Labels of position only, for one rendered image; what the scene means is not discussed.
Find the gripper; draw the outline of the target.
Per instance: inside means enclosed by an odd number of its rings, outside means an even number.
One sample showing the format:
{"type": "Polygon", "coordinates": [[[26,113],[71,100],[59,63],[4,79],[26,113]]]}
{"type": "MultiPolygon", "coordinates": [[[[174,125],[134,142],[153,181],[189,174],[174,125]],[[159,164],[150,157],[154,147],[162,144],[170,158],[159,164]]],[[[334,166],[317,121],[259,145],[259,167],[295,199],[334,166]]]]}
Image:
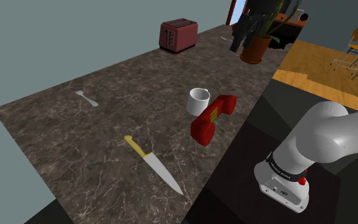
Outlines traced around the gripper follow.
{"type": "Polygon", "coordinates": [[[238,22],[233,26],[233,41],[230,46],[232,52],[236,52],[244,40],[244,47],[248,47],[251,40],[257,34],[262,23],[262,15],[271,15],[275,12],[280,0],[247,0],[248,14],[243,13],[238,22]]]}

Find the potted plant in terracotta pot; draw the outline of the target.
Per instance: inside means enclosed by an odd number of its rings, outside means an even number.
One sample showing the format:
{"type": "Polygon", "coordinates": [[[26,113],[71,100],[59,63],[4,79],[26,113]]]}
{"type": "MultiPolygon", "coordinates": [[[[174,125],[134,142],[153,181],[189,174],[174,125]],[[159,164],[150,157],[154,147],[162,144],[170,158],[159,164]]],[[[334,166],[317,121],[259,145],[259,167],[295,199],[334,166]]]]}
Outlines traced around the potted plant in terracotta pot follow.
{"type": "Polygon", "coordinates": [[[272,36],[275,30],[277,30],[280,26],[284,25],[289,19],[295,14],[298,6],[300,5],[302,0],[296,0],[295,7],[293,8],[291,14],[283,20],[279,25],[275,26],[273,29],[270,29],[276,17],[278,16],[285,0],[280,0],[279,5],[277,6],[275,12],[271,15],[262,15],[262,23],[260,28],[255,35],[255,37],[251,40],[248,47],[244,47],[242,53],[240,54],[240,58],[248,63],[248,64],[259,64],[262,61],[263,55],[266,52],[268,45],[271,40],[276,40],[278,43],[280,42],[279,38],[272,36]]]}

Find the red-framed door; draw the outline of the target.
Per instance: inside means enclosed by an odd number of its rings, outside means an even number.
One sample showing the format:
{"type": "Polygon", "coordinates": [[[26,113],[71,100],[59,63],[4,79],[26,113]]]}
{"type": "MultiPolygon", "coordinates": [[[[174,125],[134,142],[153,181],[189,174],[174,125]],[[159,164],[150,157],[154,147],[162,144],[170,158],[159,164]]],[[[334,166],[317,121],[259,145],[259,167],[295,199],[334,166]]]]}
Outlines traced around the red-framed door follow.
{"type": "Polygon", "coordinates": [[[231,0],[230,9],[226,19],[226,25],[233,25],[238,22],[245,10],[247,0],[231,0]]]}

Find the orange-topped dark cabinet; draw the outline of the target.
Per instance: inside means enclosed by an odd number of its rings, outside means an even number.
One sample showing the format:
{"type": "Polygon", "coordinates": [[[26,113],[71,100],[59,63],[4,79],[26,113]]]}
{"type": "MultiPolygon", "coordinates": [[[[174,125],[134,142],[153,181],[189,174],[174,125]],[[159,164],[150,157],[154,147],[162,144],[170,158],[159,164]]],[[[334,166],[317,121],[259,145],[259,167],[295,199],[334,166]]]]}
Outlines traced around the orange-topped dark cabinet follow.
{"type": "Polygon", "coordinates": [[[296,41],[307,20],[308,14],[304,13],[300,16],[297,22],[289,20],[284,25],[280,26],[277,30],[271,33],[272,36],[279,38],[280,42],[278,43],[276,40],[271,40],[268,47],[284,50],[287,44],[294,43],[296,41]]]}

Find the red toaster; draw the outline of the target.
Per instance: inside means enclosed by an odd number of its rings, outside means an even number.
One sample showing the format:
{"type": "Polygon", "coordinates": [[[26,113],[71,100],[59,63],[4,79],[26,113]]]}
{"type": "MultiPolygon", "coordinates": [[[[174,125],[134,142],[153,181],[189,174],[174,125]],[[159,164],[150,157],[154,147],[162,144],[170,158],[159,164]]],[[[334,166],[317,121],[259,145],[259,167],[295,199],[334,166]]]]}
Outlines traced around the red toaster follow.
{"type": "Polygon", "coordinates": [[[163,22],[160,26],[160,49],[179,54],[193,48],[197,42],[198,24],[185,18],[163,22]]]}

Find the white mug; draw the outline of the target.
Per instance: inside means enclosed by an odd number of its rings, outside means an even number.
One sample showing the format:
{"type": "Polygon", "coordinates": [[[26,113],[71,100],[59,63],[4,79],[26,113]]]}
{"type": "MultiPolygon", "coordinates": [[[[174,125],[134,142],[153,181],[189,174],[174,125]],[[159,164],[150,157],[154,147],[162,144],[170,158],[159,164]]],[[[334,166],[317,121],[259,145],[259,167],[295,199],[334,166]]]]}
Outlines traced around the white mug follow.
{"type": "Polygon", "coordinates": [[[193,116],[199,116],[209,105],[210,93],[206,88],[193,88],[189,91],[187,110],[193,116]]]}

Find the red telephone handset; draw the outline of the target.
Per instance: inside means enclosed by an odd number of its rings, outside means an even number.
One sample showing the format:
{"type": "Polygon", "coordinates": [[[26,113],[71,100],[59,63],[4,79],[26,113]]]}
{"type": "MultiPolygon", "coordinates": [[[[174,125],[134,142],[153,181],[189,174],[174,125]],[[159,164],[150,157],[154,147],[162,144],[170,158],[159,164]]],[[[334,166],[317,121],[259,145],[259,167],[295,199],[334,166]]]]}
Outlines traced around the red telephone handset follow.
{"type": "Polygon", "coordinates": [[[219,95],[207,108],[191,123],[191,136],[202,146],[207,146],[212,140],[216,126],[214,121],[224,113],[231,115],[235,109],[237,97],[235,95],[219,95]]]}

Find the orange metal-legged chair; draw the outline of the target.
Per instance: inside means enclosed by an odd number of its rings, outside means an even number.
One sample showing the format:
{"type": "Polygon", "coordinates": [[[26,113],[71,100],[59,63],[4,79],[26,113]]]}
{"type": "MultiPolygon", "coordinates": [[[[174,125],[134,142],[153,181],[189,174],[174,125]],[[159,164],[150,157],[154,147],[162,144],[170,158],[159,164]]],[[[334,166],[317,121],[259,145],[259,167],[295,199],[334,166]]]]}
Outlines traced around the orange metal-legged chair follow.
{"type": "Polygon", "coordinates": [[[330,63],[330,66],[335,65],[334,71],[339,67],[343,67],[345,69],[351,69],[352,74],[354,74],[355,71],[358,70],[358,45],[355,43],[357,41],[358,28],[353,31],[346,49],[330,63]]]}

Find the dark robot stand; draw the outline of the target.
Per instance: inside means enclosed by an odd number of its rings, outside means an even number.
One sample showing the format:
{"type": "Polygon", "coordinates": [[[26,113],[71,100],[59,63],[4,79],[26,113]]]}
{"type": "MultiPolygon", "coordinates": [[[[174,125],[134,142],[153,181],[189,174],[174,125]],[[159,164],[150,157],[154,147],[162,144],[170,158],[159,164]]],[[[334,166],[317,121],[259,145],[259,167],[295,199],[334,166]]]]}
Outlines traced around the dark robot stand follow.
{"type": "Polygon", "coordinates": [[[308,170],[302,213],[260,191],[254,166],[279,144],[245,122],[181,224],[335,224],[341,180],[318,164],[308,170]]]}

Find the white spoon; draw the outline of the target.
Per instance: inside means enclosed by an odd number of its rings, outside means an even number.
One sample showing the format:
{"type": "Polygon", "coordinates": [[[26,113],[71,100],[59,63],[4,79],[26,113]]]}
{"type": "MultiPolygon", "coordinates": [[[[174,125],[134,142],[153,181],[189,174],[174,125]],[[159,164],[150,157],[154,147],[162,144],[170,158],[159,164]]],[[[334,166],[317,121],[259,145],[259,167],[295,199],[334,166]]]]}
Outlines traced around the white spoon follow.
{"type": "Polygon", "coordinates": [[[99,105],[98,102],[96,102],[96,101],[94,101],[94,100],[89,99],[88,97],[86,97],[86,96],[84,95],[84,93],[83,93],[82,90],[76,90],[75,93],[78,94],[78,95],[80,95],[80,96],[82,96],[82,98],[84,98],[85,100],[87,100],[93,107],[97,107],[97,106],[99,105]]]}

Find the yellow-handled kitchen knife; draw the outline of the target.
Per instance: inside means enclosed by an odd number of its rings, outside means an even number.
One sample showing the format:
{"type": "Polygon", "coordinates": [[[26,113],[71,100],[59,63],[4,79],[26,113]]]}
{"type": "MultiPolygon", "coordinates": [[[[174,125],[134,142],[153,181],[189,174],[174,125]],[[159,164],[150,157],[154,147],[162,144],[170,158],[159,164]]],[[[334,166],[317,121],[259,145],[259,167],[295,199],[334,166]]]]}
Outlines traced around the yellow-handled kitchen knife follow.
{"type": "Polygon", "coordinates": [[[157,175],[159,175],[159,177],[161,177],[162,180],[164,180],[164,182],[171,187],[171,189],[181,195],[184,195],[177,181],[153,152],[144,153],[141,147],[132,139],[132,136],[125,135],[124,140],[139,154],[139,156],[150,166],[150,168],[152,168],[152,170],[154,170],[157,175]]]}

